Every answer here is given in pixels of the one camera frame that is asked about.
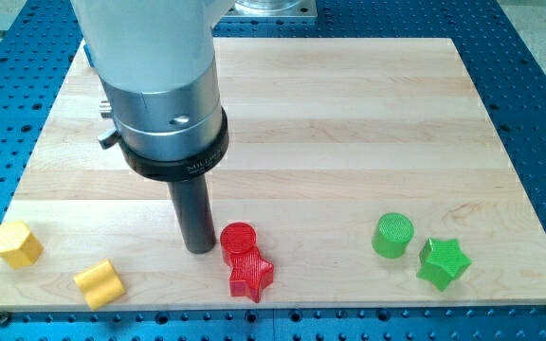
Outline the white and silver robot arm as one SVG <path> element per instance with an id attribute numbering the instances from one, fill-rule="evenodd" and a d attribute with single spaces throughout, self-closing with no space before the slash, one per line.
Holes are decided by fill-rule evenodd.
<path id="1" fill-rule="evenodd" d="M 212 29 L 231 0 L 72 0 L 112 108 L 114 135 L 140 175 L 178 182 L 228 147 Z"/>

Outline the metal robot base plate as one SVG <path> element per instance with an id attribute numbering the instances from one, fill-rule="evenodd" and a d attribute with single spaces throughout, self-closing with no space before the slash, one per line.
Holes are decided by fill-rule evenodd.
<path id="1" fill-rule="evenodd" d="M 318 17 L 317 0 L 237 0 L 223 17 L 223 23 L 240 22 L 314 22 Z"/>

